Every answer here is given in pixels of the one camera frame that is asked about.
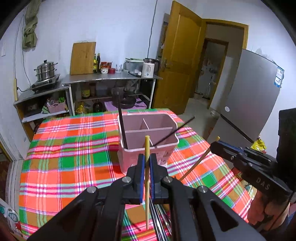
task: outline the silver bolt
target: silver bolt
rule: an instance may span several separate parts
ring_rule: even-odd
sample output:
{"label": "silver bolt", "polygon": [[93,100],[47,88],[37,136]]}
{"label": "silver bolt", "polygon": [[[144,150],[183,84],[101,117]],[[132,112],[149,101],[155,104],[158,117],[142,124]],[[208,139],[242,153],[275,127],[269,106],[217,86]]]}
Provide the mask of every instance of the silver bolt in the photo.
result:
{"label": "silver bolt", "polygon": [[206,186],[199,186],[197,189],[202,193],[206,193],[208,191],[208,188]]}
{"label": "silver bolt", "polygon": [[123,178],[122,178],[122,181],[123,181],[124,183],[129,183],[129,182],[131,182],[131,178],[130,178],[130,177],[123,177]]}
{"label": "silver bolt", "polygon": [[164,180],[166,183],[170,183],[170,182],[172,182],[173,178],[172,178],[172,177],[164,177],[163,180]]}
{"label": "silver bolt", "polygon": [[89,193],[94,193],[96,191],[96,187],[95,186],[91,186],[87,188],[87,192]]}

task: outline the pink basket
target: pink basket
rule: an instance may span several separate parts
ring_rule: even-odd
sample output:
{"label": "pink basket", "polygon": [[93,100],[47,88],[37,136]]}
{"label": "pink basket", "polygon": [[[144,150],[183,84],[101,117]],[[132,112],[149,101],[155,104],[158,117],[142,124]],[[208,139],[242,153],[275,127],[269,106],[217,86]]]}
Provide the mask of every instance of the pink basket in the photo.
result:
{"label": "pink basket", "polygon": [[49,113],[53,114],[53,113],[56,113],[56,112],[60,112],[60,111],[65,110],[65,108],[66,108],[66,102],[63,102],[63,103],[54,103],[53,105],[48,105],[47,107],[48,107]]}
{"label": "pink basket", "polygon": [[127,114],[123,115],[124,130],[126,133],[127,149],[123,147],[122,133],[119,116],[119,148],[117,152],[121,172],[126,174],[128,168],[136,165],[139,154],[145,154],[145,136],[150,137],[150,154],[155,153],[157,162],[161,166],[167,166],[167,161],[179,143],[176,134],[161,142],[156,147],[154,143],[160,141],[172,130],[177,129],[177,123],[168,114]]}

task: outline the wooden cutting board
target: wooden cutting board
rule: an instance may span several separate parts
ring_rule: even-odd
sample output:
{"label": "wooden cutting board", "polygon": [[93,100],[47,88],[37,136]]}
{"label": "wooden cutting board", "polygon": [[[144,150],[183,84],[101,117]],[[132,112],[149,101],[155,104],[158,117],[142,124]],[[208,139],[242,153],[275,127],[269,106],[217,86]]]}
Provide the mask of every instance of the wooden cutting board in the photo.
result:
{"label": "wooden cutting board", "polygon": [[72,48],[70,74],[92,74],[96,42],[74,43]]}

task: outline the plaid tablecloth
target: plaid tablecloth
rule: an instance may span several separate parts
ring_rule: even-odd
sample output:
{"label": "plaid tablecloth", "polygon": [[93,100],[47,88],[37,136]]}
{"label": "plaid tablecloth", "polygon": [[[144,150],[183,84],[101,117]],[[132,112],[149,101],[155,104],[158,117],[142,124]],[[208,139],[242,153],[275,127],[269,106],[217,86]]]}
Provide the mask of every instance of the plaid tablecloth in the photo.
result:
{"label": "plaid tablecloth", "polygon": [[[183,123],[168,109],[128,112],[156,111],[168,113],[179,126]],[[24,237],[33,234],[88,186],[105,187],[123,177],[117,158],[117,115],[87,114],[48,120],[40,125],[21,173],[19,206]],[[180,129],[177,136],[180,142],[167,169],[170,176],[180,178],[209,144],[190,127]],[[247,219],[250,197],[222,158],[210,152],[183,183],[209,187]],[[123,240],[156,240],[151,220],[150,230],[146,231],[143,206],[126,206]]]}

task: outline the refrigerator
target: refrigerator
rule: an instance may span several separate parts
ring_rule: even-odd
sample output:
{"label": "refrigerator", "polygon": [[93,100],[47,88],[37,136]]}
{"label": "refrigerator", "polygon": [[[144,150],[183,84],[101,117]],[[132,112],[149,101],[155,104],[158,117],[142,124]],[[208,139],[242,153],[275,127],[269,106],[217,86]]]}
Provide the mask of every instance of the refrigerator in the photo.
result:
{"label": "refrigerator", "polygon": [[284,70],[274,62],[243,49],[225,107],[207,141],[219,136],[230,145],[250,147],[270,116],[283,77]]}

